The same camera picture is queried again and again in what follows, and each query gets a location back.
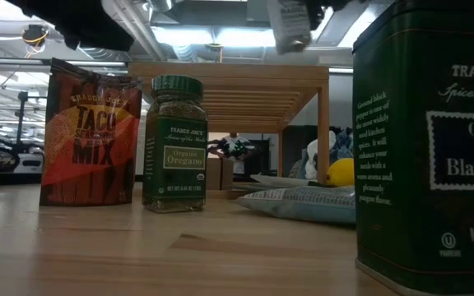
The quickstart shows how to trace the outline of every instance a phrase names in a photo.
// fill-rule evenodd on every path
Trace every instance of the red spice packet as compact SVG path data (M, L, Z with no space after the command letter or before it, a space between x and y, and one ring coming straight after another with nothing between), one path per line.
M39 204L130 203L142 105L138 81L57 59L51 73Z

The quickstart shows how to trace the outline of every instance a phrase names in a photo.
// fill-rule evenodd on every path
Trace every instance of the yellow lemon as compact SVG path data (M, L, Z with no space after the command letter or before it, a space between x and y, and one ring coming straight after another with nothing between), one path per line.
M349 186L354 185L354 159L345 158L333 163L328 168L328 185Z

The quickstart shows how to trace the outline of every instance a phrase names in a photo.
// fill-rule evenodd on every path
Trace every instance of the green jar lid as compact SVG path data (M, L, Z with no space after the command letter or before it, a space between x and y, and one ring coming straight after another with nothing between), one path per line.
M151 83L153 92L161 90L178 90L193 95L202 96L204 86L202 82L189 76L161 75L153 78Z

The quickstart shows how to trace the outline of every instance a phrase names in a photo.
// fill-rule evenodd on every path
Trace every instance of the cardboard box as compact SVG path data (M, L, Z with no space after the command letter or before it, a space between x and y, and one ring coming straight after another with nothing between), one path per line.
M230 190L234 181L234 162L228 159L208 158L206 166L207 190Z

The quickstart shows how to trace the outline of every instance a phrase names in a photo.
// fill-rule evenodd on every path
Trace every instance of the wooden table surface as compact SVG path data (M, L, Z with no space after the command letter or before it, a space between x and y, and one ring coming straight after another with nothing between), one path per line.
M234 201L200 213L131 205L38 207L0 187L0 295L394 295L354 267L356 232Z

